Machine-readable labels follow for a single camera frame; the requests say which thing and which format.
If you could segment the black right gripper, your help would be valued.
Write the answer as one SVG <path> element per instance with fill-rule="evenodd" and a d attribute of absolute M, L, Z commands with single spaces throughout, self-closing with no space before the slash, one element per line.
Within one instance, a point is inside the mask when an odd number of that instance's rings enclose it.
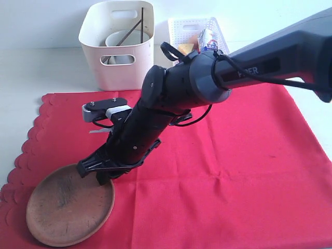
<path fill-rule="evenodd" d="M 105 144 L 77 164 L 81 178 L 96 172 L 103 186 L 134 168 L 161 143 L 161 116 L 158 114 L 114 114 L 113 130 Z"/>

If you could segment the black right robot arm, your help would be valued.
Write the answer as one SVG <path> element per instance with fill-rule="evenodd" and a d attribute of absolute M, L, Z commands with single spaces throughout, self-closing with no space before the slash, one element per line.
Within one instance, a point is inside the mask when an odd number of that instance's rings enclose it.
<path fill-rule="evenodd" d="M 176 65 L 153 66 L 134 107 L 123 98 L 89 102 L 86 122 L 109 119 L 105 144 L 76 169 L 96 173 L 100 185 L 141 166 L 168 126 L 189 125 L 191 110 L 226 100 L 233 89 L 271 83 L 314 91 L 331 101 L 331 9 L 318 12 L 231 54 L 208 50 L 184 55 L 168 43 L 161 50 Z"/>

